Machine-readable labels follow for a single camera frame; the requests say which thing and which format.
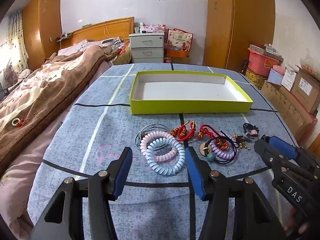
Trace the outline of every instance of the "gold charm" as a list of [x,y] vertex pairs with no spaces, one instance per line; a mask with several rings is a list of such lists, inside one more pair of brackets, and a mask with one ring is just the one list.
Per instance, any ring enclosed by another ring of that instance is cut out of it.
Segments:
[[200,145],[200,149],[199,149],[199,150],[200,150],[200,153],[201,153],[203,156],[205,156],[204,150],[208,150],[208,154],[212,152],[212,149],[211,149],[210,144],[208,145],[207,148],[205,148],[205,143],[202,143],[202,144]]
[[233,138],[236,141],[236,143],[239,145],[240,149],[245,148],[247,150],[251,150],[251,148],[245,144],[245,139],[242,135],[235,134]]

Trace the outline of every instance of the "wooden wardrobe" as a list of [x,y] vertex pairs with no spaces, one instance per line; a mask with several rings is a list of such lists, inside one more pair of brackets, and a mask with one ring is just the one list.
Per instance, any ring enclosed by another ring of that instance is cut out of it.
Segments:
[[241,72],[250,44],[272,44],[275,18],[275,0],[208,0],[203,65]]
[[31,0],[22,10],[22,27],[28,66],[36,70],[59,50],[55,39],[62,33],[60,0]]

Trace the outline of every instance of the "pink spiral hair tie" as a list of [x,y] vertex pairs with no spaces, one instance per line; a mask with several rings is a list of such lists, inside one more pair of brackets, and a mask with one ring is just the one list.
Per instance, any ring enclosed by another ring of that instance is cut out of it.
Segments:
[[[141,140],[140,143],[140,149],[145,156],[147,154],[147,144],[152,141],[154,138],[174,138],[170,133],[165,132],[165,131],[155,131],[152,133],[148,133],[143,139]],[[167,160],[172,159],[175,155],[177,154],[177,149],[172,148],[172,150],[166,154],[163,155],[154,155],[154,160],[156,162],[165,162]]]

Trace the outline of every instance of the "drawer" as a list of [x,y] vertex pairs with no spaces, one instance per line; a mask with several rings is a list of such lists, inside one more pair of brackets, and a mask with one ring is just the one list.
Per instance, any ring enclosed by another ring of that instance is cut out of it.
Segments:
[[163,58],[163,48],[131,48],[132,58]]
[[163,58],[133,58],[132,63],[163,63]]
[[131,48],[149,48],[149,47],[163,47],[164,36],[136,36],[130,37]]

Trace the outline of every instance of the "wooden headboard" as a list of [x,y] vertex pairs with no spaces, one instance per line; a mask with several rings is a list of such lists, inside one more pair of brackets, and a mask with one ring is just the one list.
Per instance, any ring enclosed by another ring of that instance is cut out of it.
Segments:
[[90,25],[74,31],[72,38],[61,41],[61,48],[73,46],[85,39],[94,41],[106,40],[107,36],[128,39],[129,34],[133,33],[133,23],[134,17],[129,17]]

